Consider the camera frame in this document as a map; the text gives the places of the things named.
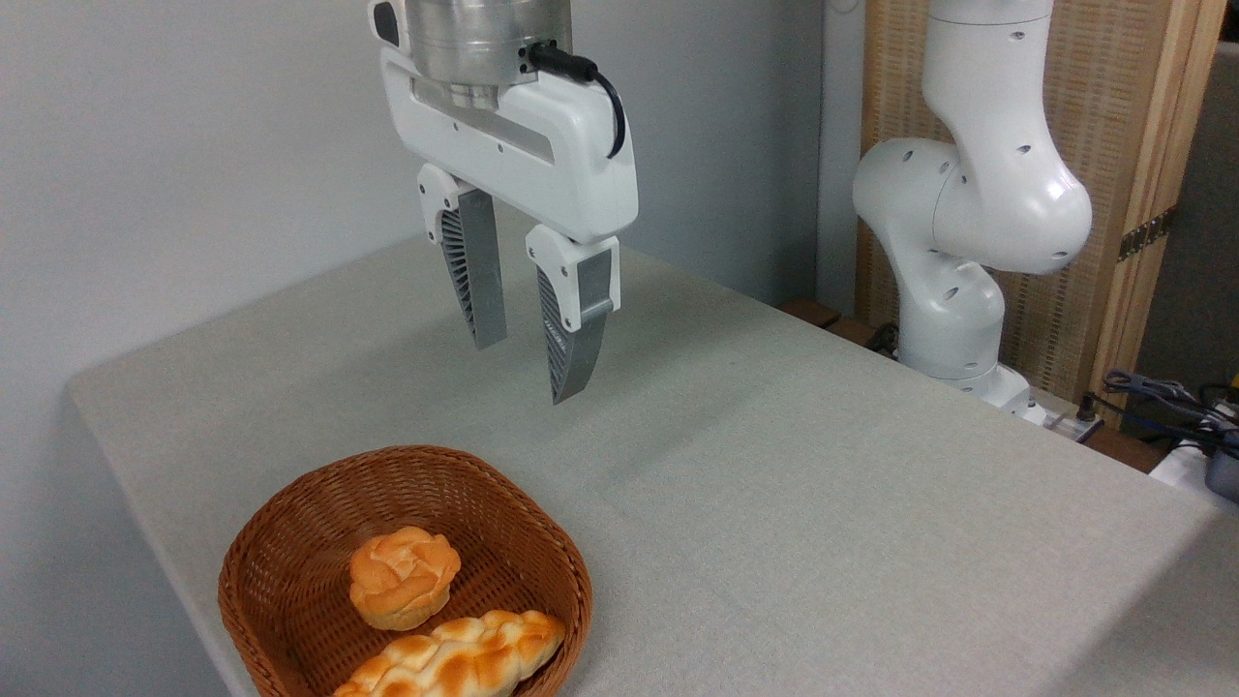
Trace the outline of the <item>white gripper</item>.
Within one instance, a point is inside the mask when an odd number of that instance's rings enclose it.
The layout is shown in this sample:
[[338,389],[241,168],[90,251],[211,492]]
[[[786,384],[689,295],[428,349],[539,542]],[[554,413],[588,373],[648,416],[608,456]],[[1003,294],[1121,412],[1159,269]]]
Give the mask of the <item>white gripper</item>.
[[584,71],[546,66],[571,48],[569,2],[372,1],[367,19],[383,45],[398,136],[427,162],[418,189],[429,241],[479,352],[507,336],[492,196],[540,222],[527,253],[553,404],[563,404],[589,384],[607,316],[620,310],[611,235],[638,213],[633,146],[616,141],[624,119],[615,102]]

